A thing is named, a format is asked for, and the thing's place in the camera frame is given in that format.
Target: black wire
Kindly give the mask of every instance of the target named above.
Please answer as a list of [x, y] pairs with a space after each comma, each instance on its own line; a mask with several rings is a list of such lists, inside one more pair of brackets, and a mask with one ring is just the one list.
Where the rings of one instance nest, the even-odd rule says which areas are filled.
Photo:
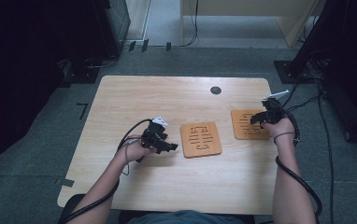
[[[139, 121], [135, 126], [133, 126], [133, 127], [126, 133], [126, 135], [123, 137], [123, 139], [121, 140], [121, 142], [120, 142], [120, 144], [119, 144], [119, 146], [118, 146], [118, 148], [117, 148], [117, 152], [123, 147], [123, 144], [125, 143], [126, 140], [128, 140], [128, 139], [133, 139], [133, 138], [126, 138], [126, 137], [129, 135], [129, 133], [131, 133], [132, 130], [134, 130], [138, 125], [140, 125], [141, 123], [146, 122], [146, 121], [152, 122], [152, 119], [143, 119], [143, 120]], [[68, 217], [65, 217], [64, 219], [59, 220], [59, 224], [67, 223], [67, 222], [69, 222], [70, 220], [72, 220], [72, 219], [74, 219], [74, 218], [76, 218], [76, 217], [79, 217], [80, 215], [82, 215], [82, 214], [88, 212], [89, 210], [95, 208], [95, 207], [98, 206], [99, 204], [105, 202], [105, 201], [106, 201], [107, 199], [109, 199], [112, 195], [114, 195], [115, 191], [117, 191], [117, 188], [118, 188], [119, 184], [120, 184], [120, 180], [118, 179], [117, 184], [114, 186], [114, 188], [111, 190], [111, 192], [109, 192], [106, 196], [104, 196], [103, 198], [97, 200], [97, 201], [94, 202], [94, 203], [91, 203], [91, 204], [89, 204], [89, 205], [87, 205], [87, 206], [85, 206], [85, 207], [79, 209], [78, 211], [76, 211], [76, 212], [70, 214]]]
[[[129, 138], [126, 138], [126, 139], [125, 139], [125, 142], [126, 142], [127, 140], [132, 140], [132, 139], [141, 139], [141, 137], [137, 137], [137, 138], [131, 138], [131, 137], [129, 137]], [[122, 146], [122, 147], [125, 147], [125, 158], [126, 158], [126, 164], [127, 164], [127, 166], [128, 166], [127, 173], [125, 173], [124, 171], [121, 172], [123, 175], [129, 175], [129, 173], [130, 173], [130, 166], [129, 166], [129, 160], [128, 160], [128, 146], [129, 146], [130, 144], [131, 144], [131, 143], [127, 143], [127, 144], [125, 144], [125, 145]]]
[[317, 56], [315, 54], [333, 50], [340, 45], [340, 43], [343, 40], [344, 34], [345, 34], [345, 27], [346, 27], [346, 23], [347, 23], [349, 4], [350, 4], [350, 0], [347, 0], [345, 15], [344, 15], [342, 27], [341, 27], [341, 34], [340, 34], [340, 37], [337, 39], [337, 41], [334, 43], [334, 45], [331, 47], [325, 48], [325, 49], [317, 49], [317, 50], [311, 51], [306, 57], [304, 57], [303, 62], [309, 61], [310, 64], [319, 72], [323, 71], [324, 66], [319, 62], [319, 59], [317, 58]]
[[119, 144], [118, 147], [117, 147], [117, 151], [120, 150], [120, 148], [123, 146], [123, 144], [124, 144], [125, 141], [127, 140], [126, 137], [129, 135], [129, 133], [131, 133], [132, 130], [134, 130], [138, 125], [140, 125], [140, 124], [142, 124], [142, 123], [144, 123], [144, 122], [146, 122], [146, 121], [152, 122], [152, 119], [143, 119], [143, 120], [139, 121], [137, 124], [135, 124], [135, 126], [133, 126], [133, 127], [125, 134], [125, 136], [122, 138], [120, 144]]
[[309, 59], [307, 63], [307, 69], [309, 69], [311, 73], [322, 74], [322, 71], [315, 67], [313, 58]]
[[310, 187], [310, 185], [307, 184], [307, 182], [305, 182], [305, 180], [303, 178], [301, 178], [299, 175], [297, 175], [295, 172], [293, 172], [292, 170], [290, 170], [287, 166], [283, 165], [283, 163], [281, 163], [281, 161], [278, 159], [278, 156], [275, 158], [275, 162], [277, 163], [277, 165], [284, 171], [286, 172], [288, 175], [290, 175], [292, 178], [294, 178], [298, 183], [300, 183], [304, 189], [307, 190], [307, 192], [312, 196], [312, 198], [315, 200], [316, 205], [317, 205], [317, 210], [315, 212], [315, 216], [316, 218], [318, 216], [321, 215], [321, 211], [322, 211], [322, 204], [321, 204], [321, 199], [319, 198], [318, 194], [316, 194], [316, 192]]
[[188, 47], [191, 44], [193, 44], [195, 42], [196, 39], [199, 39], [198, 37], [198, 24], [197, 24], [197, 18], [198, 18], [198, 8], [199, 8], [199, 0], [196, 0], [196, 7], [195, 7], [195, 20], [193, 22], [193, 26], [195, 28], [195, 33], [193, 34], [193, 39], [191, 39], [191, 41], [186, 44], [186, 45], [180, 45], [180, 47]]
[[295, 117], [293, 116], [292, 113], [285, 110], [283, 107], [281, 107], [281, 105], [279, 105], [273, 101], [270, 101], [270, 103], [279, 107], [284, 112], [284, 114], [287, 116], [287, 118], [292, 122], [292, 124], [294, 126], [294, 131], [295, 131], [294, 145], [296, 146], [297, 143], [300, 141], [300, 129], [298, 128], [297, 120], [295, 119]]
[[287, 103], [289, 103], [289, 101], [292, 99], [292, 96], [293, 96], [293, 94], [294, 94], [294, 92], [295, 92], [295, 89], [297, 89], [297, 87], [298, 87], [298, 85], [299, 85], [300, 83], [301, 83], [301, 82], [297, 82], [297, 83], [295, 83], [295, 85], [293, 85], [293, 89], [292, 89], [292, 91], [290, 92], [289, 97], [287, 98], [286, 102], [284, 102], [284, 104], [283, 104], [281, 107], [284, 107]]
[[298, 107], [305, 106], [305, 105], [307, 105], [308, 103], [317, 100], [318, 98], [319, 98], [319, 95], [318, 95], [318, 96], [311, 97], [311, 98], [309, 98], [307, 101], [305, 101], [304, 103], [302, 103], [302, 104], [300, 104], [300, 105], [294, 105], [294, 106], [289, 107], [289, 108], [287, 109], [287, 111], [290, 111], [290, 112], [291, 112], [291, 111], [295, 110], [295, 109], [298, 108]]
[[96, 206], [98, 206], [99, 204], [105, 202], [107, 199], [109, 199], [112, 195], [114, 195], [115, 191], [117, 191], [118, 189], [118, 186], [120, 184], [120, 180], [118, 179], [118, 182], [117, 184], [115, 184], [114, 188], [106, 195], [104, 196], [103, 198], [97, 200], [96, 202], [94, 203], [91, 203], [81, 209], [79, 209], [78, 211], [70, 214], [68, 217], [65, 217], [64, 219], [61, 219], [59, 220], [59, 224], [64, 224], [64, 223], [67, 223], [69, 221], [71, 221], [72, 219], [76, 218], [76, 217], [79, 217], [80, 215], [90, 211], [91, 209], [94, 209]]
[[331, 149], [331, 139], [330, 139], [330, 133], [328, 131], [327, 123], [324, 118], [322, 109], [321, 109], [321, 98], [322, 98], [322, 90], [321, 87], [319, 86], [319, 99], [318, 99], [318, 105], [319, 105], [319, 111], [321, 113], [321, 120], [323, 121], [324, 125], [324, 130], [326, 131], [327, 135], [327, 148], [328, 148], [328, 156], [329, 156], [329, 164], [330, 164], [330, 223], [334, 223], [334, 165], [333, 165], [333, 152]]
[[[313, 22], [312, 22], [309, 30], [313, 29], [313, 27], [315, 26], [315, 22], [316, 22], [317, 18], [318, 18], [317, 16], [313, 17]], [[305, 43], [307, 41], [307, 25], [304, 26], [303, 38], [302, 37], [298, 37], [297, 41], [301, 42], [301, 43]]]
[[109, 61], [109, 63], [104, 64], [104, 65], [89, 65], [88, 68], [105, 68], [105, 67], [109, 67], [110, 65], [112, 65], [113, 63], [115, 63], [115, 61], [117, 61], [117, 56], [114, 56], [114, 60], [110, 60], [107, 59], [106, 61]]
[[[127, 49], [131, 45], [124, 45], [122, 49]], [[148, 48], [166, 48], [166, 45], [148, 45]]]

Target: cork coaster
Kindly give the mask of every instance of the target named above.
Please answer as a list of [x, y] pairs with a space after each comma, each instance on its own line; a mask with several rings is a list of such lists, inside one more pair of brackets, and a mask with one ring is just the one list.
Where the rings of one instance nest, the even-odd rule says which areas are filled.
[[185, 158], [221, 154], [221, 142], [215, 122], [181, 125], [181, 141]]
[[268, 139], [267, 129], [262, 129], [260, 123], [250, 124], [251, 116], [263, 112], [261, 109], [235, 109], [231, 111], [235, 138], [239, 140]]

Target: floor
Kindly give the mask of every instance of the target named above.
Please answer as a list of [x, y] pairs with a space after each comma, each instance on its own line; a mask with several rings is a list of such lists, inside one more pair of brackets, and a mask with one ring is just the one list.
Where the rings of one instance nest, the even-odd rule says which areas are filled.
[[[172, 46], [190, 43], [195, 34], [195, 16], [184, 17], [184, 41], [180, 42], [180, 1], [179, 0], [126, 0], [131, 26], [127, 44], [148, 39], [150, 46]], [[309, 19], [306, 30], [310, 30], [313, 18]], [[191, 44], [196, 48], [288, 48], [283, 35], [273, 17], [216, 17], [198, 16], [197, 39]], [[294, 48], [299, 49], [298, 42]]]

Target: hand-mounted device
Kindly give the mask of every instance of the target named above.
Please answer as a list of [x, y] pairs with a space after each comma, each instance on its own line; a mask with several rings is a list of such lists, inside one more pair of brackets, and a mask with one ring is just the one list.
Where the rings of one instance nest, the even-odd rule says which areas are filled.
[[280, 98], [282, 95], [288, 92], [289, 91], [283, 91], [265, 97], [262, 100], [262, 103], [263, 106], [265, 106], [266, 111], [260, 112], [252, 116], [250, 119], [250, 124], [254, 124], [256, 122], [260, 122], [260, 126], [262, 122], [276, 124], [281, 119], [287, 117], [294, 126], [294, 131], [295, 131], [294, 145], [296, 145], [300, 140], [300, 131], [298, 129], [298, 125], [295, 120], [295, 117], [289, 111], [283, 109], [283, 107], [280, 105], [280, 102], [278, 101], [278, 98]]
[[167, 133], [164, 133], [163, 125], [167, 126], [168, 124], [161, 117], [153, 119], [149, 127], [141, 134], [141, 146], [155, 147], [157, 154], [160, 154], [162, 151], [176, 150], [179, 145], [165, 142]]
[[284, 110], [280, 106], [280, 102], [275, 98], [267, 98], [262, 101], [263, 106], [265, 106], [266, 111], [255, 114], [250, 119], [250, 124], [254, 124], [256, 122], [272, 123], [276, 124], [281, 119], [284, 118]]

